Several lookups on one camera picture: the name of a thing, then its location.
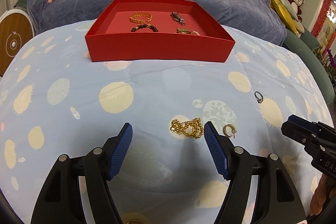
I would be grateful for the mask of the red jewelry box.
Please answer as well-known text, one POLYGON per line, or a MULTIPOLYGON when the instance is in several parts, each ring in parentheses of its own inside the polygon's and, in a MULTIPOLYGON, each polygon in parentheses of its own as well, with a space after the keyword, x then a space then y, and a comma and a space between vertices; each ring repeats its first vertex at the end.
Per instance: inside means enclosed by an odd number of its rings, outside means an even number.
POLYGON ((200 5, 187 0, 114 0, 85 35, 93 62, 191 60, 223 63, 235 41, 200 5), (181 26, 170 14, 185 20, 181 26))

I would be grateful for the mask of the gold hoop earring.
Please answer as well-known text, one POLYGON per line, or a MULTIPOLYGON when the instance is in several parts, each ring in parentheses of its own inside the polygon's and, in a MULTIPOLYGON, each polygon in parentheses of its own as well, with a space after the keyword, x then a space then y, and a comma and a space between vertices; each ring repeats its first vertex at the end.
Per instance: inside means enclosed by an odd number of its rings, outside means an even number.
POLYGON ((229 123, 223 126, 223 134, 228 138, 235 138, 237 133, 236 127, 229 123))

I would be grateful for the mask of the green sofa edge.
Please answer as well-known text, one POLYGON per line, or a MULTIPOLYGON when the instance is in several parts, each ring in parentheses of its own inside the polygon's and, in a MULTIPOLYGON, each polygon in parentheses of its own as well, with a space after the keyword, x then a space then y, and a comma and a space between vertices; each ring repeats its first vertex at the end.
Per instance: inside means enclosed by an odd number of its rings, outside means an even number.
POLYGON ((331 84, 331 80, 325 71, 325 68, 319 59, 313 53, 318 47, 317 39, 306 29, 299 38, 291 30, 283 27, 286 30, 286 38, 283 36, 283 41, 279 44, 279 38, 275 38, 276 45, 286 48, 287 50, 297 54, 303 63, 307 66, 317 83, 327 104, 335 100, 335 91, 331 84))

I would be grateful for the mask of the light blue planet blanket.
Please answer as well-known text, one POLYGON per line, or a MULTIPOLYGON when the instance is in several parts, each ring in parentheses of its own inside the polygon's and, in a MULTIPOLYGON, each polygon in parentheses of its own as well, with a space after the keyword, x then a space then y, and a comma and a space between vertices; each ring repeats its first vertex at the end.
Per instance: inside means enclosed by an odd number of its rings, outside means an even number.
POLYGON ((305 210, 321 174, 303 146, 285 137, 292 114, 332 124, 310 70, 287 49, 227 28, 235 46, 225 63, 137 60, 94 63, 78 22, 35 36, 1 80, 1 190, 17 215, 34 205, 61 154, 86 155, 125 123, 133 139, 109 182, 124 221, 213 223, 229 183, 205 139, 171 131, 201 118, 253 155, 279 155, 305 210))

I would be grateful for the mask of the yellow gold pillow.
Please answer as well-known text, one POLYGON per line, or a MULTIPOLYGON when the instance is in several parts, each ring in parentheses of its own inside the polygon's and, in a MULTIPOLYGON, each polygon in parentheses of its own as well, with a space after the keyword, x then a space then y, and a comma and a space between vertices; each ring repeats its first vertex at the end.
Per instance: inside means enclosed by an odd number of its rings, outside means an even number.
POLYGON ((272 7, 276 11, 277 15, 280 17, 281 21, 285 26, 291 30, 296 36, 300 36, 301 32, 297 30, 298 24, 295 23, 295 20, 291 17, 289 11, 279 0, 270 0, 272 7))

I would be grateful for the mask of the silver wrist watch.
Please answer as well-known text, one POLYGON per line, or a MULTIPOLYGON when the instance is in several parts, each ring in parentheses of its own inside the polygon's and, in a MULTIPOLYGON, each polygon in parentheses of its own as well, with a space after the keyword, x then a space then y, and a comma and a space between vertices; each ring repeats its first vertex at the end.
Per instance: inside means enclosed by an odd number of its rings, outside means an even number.
POLYGON ((183 17, 181 17, 181 16, 179 15, 179 13, 177 13, 177 12, 172 12, 172 13, 170 14, 170 16, 172 17, 173 21, 179 23, 181 26, 185 26, 185 25, 186 25, 185 20, 183 19, 183 17))

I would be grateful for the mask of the round wooden white device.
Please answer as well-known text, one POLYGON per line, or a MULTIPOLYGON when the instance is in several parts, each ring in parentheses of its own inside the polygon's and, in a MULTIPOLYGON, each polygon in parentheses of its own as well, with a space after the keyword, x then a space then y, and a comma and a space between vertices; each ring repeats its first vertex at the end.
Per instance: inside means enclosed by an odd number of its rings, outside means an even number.
POLYGON ((0 35, 0 74, 3 77, 20 49, 35 36, 34 27, 28 13, 21 9, 6 11, 1 16, 0 35))

